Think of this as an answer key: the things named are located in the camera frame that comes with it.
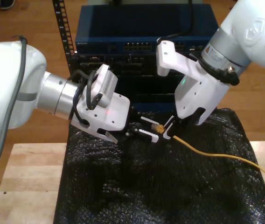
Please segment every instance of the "wooden table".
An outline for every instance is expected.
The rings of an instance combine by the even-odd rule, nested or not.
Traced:
[[[265,141],[251,144],[265,168]],[[14,145],[0,187],[0,224],[53,223],[65,149],[66,143]]]

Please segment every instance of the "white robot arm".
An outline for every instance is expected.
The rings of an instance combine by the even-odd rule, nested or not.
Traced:
[[[202,108],[200,125],[253,61],[265,67],[265,0],[239,0],[195,62],[175,51],[171,41],[157,47],[157,72],[174,69],[185,75],[175,90],[176,111],[184,119]],[[219,71],[225,73],[221,78]]]
[[[73,98],[78,85],[65,78],[46,72],[46,59],[37,49],[27,45],[26,69],[20,91],[15,102],[9,128],[24,125],[35,108],[44,110],[71,123],[81,130],[105,140],[113,141],[98,129],[121,131],[126,125],[130,106],[128,98],[114,93],[117,77],[102,65],[91,82],[91,103],[87,108],[87,88],[77,104],[78,114],[72,117]],[[15,87],[21,63],[21,42],[0,43],[0,132]]]

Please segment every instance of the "shoe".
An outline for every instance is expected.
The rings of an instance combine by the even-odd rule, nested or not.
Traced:
[[[0,9],[7,10],[14,6],[15,0],[0,0]]]

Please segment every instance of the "gray stripe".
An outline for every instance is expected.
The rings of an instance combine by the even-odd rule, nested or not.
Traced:
[[[17,95],[18,101],[33,101],[37,97],[37,92],[36,93],[24,93],[24,92],[19,92]]]

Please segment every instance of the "yellow cable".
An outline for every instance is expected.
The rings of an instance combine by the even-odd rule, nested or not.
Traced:
[[[234,156],[234,155],[227,155],[227,154],[212,154],[212,153],[204,153],[204,152],[201,152],[197,149],[195,149],[194,147],[192,147],[190,144],[188,144],[187,142],[185,142],[184,140],[178,138],[176,135],[173,137],[175,138],[177,141],[181,142],[183,145],[186,145],[188,148],[190,148],[191,150],[193,150],[194,152],[196,153],[199,153],[201,155],[205,155],[205,156],[215,156],[215,157],[227,157],[227,158],[232,158],[232,159],[236,159],[236,160],[241,160],[241,161],[244,161],[244,162],[247,162],[255,167],[257,167],[258,169],[262,170],[264,173],[265,173],[265,170],[260,167],[259,165],[257,165],[256,163],[253,163],[249,160],[246,160],[244,158],[241,158],[241,157],[238,157],[238,156]]]

